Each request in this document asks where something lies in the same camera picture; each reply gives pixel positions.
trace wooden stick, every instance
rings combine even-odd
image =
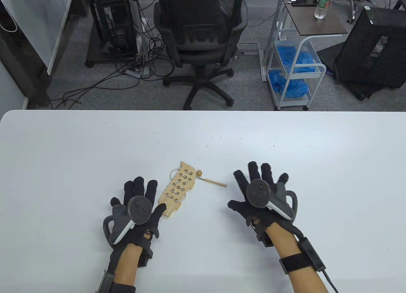
[[[212,184],[215,184],[215,185],[218,185],[218,186],[224,187],[224,188],[226,188],[226,187],[227,187],[227,184],[220,183],[220,182],[216,182],[216,181],[212,181],[212,180],[209,180],[209,179],[203,179],[203,181],[205,181],[205,182],[209,182],[209,183],[212,183]]]

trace wooden lacing board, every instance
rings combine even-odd
[[[179,171],[158,199],[160,204],[165,203],[167,205],[164,216],[169,217],[175,210],[179,209],[187,191],[193,188],[195,180],[196,170],[185,162],[180,162]]]

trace vr controller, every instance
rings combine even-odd
[[[109,244],[114,245],[120,242],[135,225],[147,222],[151,213],[151,202],[144,196],[132,197],[127,207],[122,204],[113,206],[113,215],[106,217],[103,221],[104,235]],[[114,222],[114,226],[110,232],[108,224],[111,221]]]
[[[293,191],[286,190],[283,183],[275,185],[276,190],[271,190],[264,180],[252,180],[246,190],[247,199],[255,207],[260,209],[267,207],[293,222],[298,210],[298,198]],[[292,207],[287,203],[286,197],[292,198]]]

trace chair backrest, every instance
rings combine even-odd
[[[179,50],[223,48],[239,23],[242,0],[159,0],[162,23]]]

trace white wall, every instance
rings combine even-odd
[[[24,95],[0,61],[0,119],[10,110],[22,109]]]
[[[51,73],[72,0],[1,0]]]

